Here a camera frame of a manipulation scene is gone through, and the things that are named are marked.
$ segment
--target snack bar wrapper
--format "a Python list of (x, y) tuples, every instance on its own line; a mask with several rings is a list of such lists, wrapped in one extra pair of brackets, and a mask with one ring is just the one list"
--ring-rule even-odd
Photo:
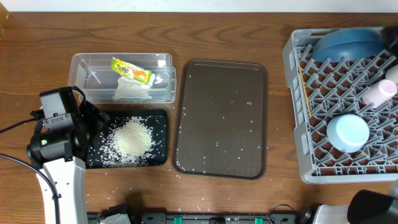
[(117, 58), (112, 59), (111, 69), (119, 73), (124, 78), (131, 80), (137, 80), (140, 83), (148, 84), (152, 71), (145, 70), (137, 65), (123, 62)]

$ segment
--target wood grain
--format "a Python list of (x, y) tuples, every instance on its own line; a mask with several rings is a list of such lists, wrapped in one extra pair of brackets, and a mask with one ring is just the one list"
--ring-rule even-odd
[[(397, 19), (397, 14), (12, 13), (0, 42), (0, 124), (6, 127), (27, 119), (40, 106), (40, 91), (65, 86), (71, 58), (79, 52), (167, 52), (173, 57), (178, 84), (183, 65), (194, 58), (260, 63), (269, 73), (269, 149), (263, 178), (179, 179), (170, 159), (161, 167), (88, 170), (88, 211), (123, 202), (138, 212), (193, 213), (267, 213), (280, 203), (301, 211), (315, 202), (347, 204), (361, 189), (387, 193), (391, 183), (307, 185), (300, 180), (282, 48), (295, 29), (397, 25)], [(161, 106), (169, 114), (170, 140), (178, 100)], [(25, 124), (1, 134), (0, 151), (28, 161), (25, 149), (33, 127)], [(35, 175), (9, 161), (2, 160), (0, 166), (0, 222), (43, 223)]]
[(3, 27), (4, 24), (6, 23), (6, 20), (8, 18), (8, 11), (7, 9), (0, 3), (0, 40), (2, 39), (2, 33), (3, 33)]

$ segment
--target blue plate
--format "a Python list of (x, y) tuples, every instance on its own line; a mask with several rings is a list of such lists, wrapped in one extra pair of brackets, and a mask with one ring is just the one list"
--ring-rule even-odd
[(343, 58), (358, 60), (376, 55), (383, 48), (384, 42), (376, 30), (344, 29), (320, 39), (314, 47), (312, 58), (319, 62), (324, 62), (327, 58), (332, 62), (339, 62)]

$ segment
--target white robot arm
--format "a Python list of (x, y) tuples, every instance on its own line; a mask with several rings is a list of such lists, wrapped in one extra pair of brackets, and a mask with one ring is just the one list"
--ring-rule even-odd
[[(85, 203), (85, 163), (73, 157), (72, 161), (57, 159), (43, 164), (40, 170), (53, 183), (59, 195), (60, 221), (64, 223), (87, 224)], [(53, 195), (49, 185), (37, 176), (43, 193), (45, 223), (55, 224)]]

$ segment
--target wooden stick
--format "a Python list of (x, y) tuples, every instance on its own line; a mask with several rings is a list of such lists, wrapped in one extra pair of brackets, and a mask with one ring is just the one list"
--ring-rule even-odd
[(298, 70), (300, 71), (301, 82), (302, 82), (302, 85), (303, 85), (303, 90), (304, 90), (304, 95), (305, 95), (305, 102), (307, 103), (308, 113), (309, 113), (310, 118), (311, 118), (312, 115), (311, 115), (310, 103), (308, 102), (307, 91), (306, 91), (306, 89), (305, 89), (305, 83), (304, 83), (304, 78), (303, 78), (303, 72), (301, 71), (301, 66), (300, 66), (300, 64), (298, 65)]

